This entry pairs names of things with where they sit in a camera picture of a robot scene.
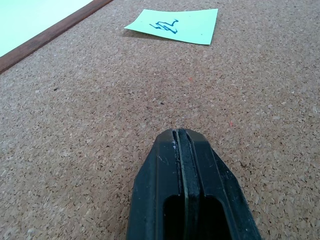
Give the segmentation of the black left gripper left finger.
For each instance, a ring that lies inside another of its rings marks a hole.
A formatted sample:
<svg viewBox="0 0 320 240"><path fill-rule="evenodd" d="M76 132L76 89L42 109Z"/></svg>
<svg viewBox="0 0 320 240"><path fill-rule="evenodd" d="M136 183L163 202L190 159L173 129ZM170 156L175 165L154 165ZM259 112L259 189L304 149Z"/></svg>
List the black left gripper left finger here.
<svg viewBox="0 0 320 240"><path fill-rule="evenodd" d="M159 134L133 184L126 239L181 240L185 203L177 133Z"/></svg>

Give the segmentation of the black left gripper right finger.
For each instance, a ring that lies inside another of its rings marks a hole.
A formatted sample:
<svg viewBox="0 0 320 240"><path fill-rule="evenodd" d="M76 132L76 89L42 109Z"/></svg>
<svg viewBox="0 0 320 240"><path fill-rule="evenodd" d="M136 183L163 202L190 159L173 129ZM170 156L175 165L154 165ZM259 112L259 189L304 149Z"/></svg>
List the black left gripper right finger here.
<svg viewBox="0 0 320 240"><path fill-rule="evenodd" d="M239 182L200 133L176 130L185 240L260 240Z"/></svg>

